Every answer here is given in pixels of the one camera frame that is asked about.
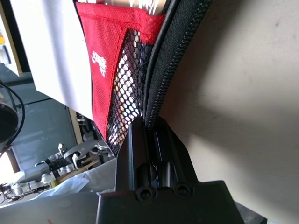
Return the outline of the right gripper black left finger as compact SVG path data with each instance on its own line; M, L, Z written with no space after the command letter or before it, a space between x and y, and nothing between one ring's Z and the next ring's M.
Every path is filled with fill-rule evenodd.
M117 154L115 190L132 191L138 201L151 201L155 196L147 136L141 117L129 125Z

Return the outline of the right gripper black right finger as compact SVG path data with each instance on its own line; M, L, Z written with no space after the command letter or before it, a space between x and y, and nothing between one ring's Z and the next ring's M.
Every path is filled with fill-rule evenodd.
M154 197L171 191L178 198L192 198L199 183L189 153L170 128L159 117L149 131L149 154L157 174Z

